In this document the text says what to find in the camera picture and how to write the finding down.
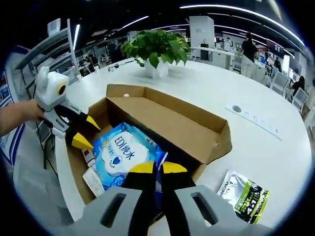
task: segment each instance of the black ceiling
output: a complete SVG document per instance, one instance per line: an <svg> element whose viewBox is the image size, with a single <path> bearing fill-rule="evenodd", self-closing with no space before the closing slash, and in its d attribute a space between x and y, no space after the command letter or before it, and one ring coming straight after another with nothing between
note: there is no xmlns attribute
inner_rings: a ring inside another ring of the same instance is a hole
<svg viewBox="0 0 315 236"><path fill-rule="evenodd" d="M208 15L214 19L216 25L248 30L263 37L270 38L286 48L294 48L292 43L265 26L271 27L287 37L294 44L301 46L301 44L285 30L249 13L213 7L180 9L182 5L192 4L221 4L249 9L280 22L305 41L306 38L302 37L302 33L305 35L306 31L305 24L301 23L301 18L296 18L297 21L292 20L294 19L294 9L297 6L290 5L290 3L278 3L279 8L284 9L281 11L281 19L279 19L268 3L269 1L270 0L261 0L261 2L260 0L240 0L236 3L236 0L199 0L198 2L195 0L35 0L30 4L25 3L20 12L21 21L19 23L19 35L23 35L23 37L18 37L16 43L27 48L35 46L47 37L47 23L56 18L62 19L62 28L66 26L67 18L70 18L71 25L73 26L73 36L75 26L77 24L81 25L76 47L78 49L84 47L90 41L102 40L111 30L119 29L144 16L149 16L149 18L119 31L113 35L113 37L125 36L126 33L131 30L187 24L186 19L189 19L189 16ZM259 24L238 17L246 18L258 22ZM107 32L92 37L94 32L100 30L107 30ZM229 31L238 33L237 30L232 29L215 28L215 30L216 32Z"/></svg>

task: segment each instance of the electrical outlet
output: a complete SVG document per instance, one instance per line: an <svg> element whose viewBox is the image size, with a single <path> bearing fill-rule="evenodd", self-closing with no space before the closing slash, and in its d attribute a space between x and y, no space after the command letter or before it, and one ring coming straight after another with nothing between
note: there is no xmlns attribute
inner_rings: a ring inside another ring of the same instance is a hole
<svg viewBox="0 0 315 236"><path fill-rule="evenodd" d="M275 128L273 125L269 124L265 119L262 119L256 115L252 115L252 113L248 109L241 108L238 105L228 105L225 107L229 111L238 114L239 116L249 120L250 122L258 125L259 127L266 130L268 133L276 136L279 140L282 141L279 130Z"/></svg>

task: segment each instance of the white chair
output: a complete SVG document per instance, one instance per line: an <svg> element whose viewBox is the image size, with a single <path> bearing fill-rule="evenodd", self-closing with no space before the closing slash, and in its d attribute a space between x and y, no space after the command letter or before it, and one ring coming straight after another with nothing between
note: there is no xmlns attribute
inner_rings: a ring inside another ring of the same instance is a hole
<svg viewBox="0 0 315 236"><path fill-rule="evenodd" d="M262 85L265 85L265 73L266 73L265 67L254 64L252 79L261 83Z"/></svg>
<svg viewBox="0 0 315 236"><path fill-rule="evenodd" d="M299 88L293 96L292 104L299 110L300 113L302 112L307 97L307 93L301 88Z"/></svg>
<svg viewBox="0 0 315 236"><path fill-rule="evenodd" d="M290 79L287 76L285 76L283 73L277 72L274 79L270 83L270 89L284 97L289 82Z"/></svg>
<svg viewBox="0 0 315 236"><path fill-rule="evenodd" d="M25 206L45 228L73 223L57 176L18 156L13 171L14 187Z"/></svg>

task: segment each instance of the snack bag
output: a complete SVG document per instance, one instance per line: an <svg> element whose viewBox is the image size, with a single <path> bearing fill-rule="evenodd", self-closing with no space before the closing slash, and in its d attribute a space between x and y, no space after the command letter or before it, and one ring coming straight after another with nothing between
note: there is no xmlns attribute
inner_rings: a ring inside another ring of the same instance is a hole
<svg viewBox="0 0 315 236"><path fill-rule="evenodd" d="M268 190L231 170L226 173L218 191L218 195L233 206L236 215L249 224L255 224L259 220L269 193Z"/></svg>

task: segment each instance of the office desk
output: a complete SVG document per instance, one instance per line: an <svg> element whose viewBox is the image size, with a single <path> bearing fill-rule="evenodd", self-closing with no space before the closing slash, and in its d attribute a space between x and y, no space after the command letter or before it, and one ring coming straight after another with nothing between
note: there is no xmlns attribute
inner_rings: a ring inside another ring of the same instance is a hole
<svg viewBox="0 0 315 236"><path fill-rule="evenodd" d="M89 70L89 65L90 65L91 63L89 62L89 63L87 63L87 64L85 64L85 65L83 65L83 66L80 66L79 67L79 71L80 70L82 70L82 69L87 69L88 71L89 71L89 73L91 74L92 72Z"/></svg>
<svg viewBox="0 0 315 236"><path fill-rule="evenodd" d="M213 54L212 65L225 68L227 70L230 69L231 57L234 56L234 53L215 49L215 48L191 47L191 49L212 52Z"/></svg>
<svg viewBox="0 0 315 236"><path fill-rule="evenodd" d="M242 75L203 63L171 65L166 78L155 80L147 78L144 68L131 62L114 72L105 67L80 79L68 88L67 96L87 112L90 105L105 96L109 83L157 89L226 119L232 151L210 163L196 184L217 192L227 170L232 169L270 190L260 224L275 227L298 200L312 166L310 142L297 109L274 91ZM225 108L232 104L247 107L265 118L280 130L283 141ZM72 175L65 141L58 137L55 155L64 200L76 221L85 204ZM165 217L150 227L148 235L169 235Z"/></svg>

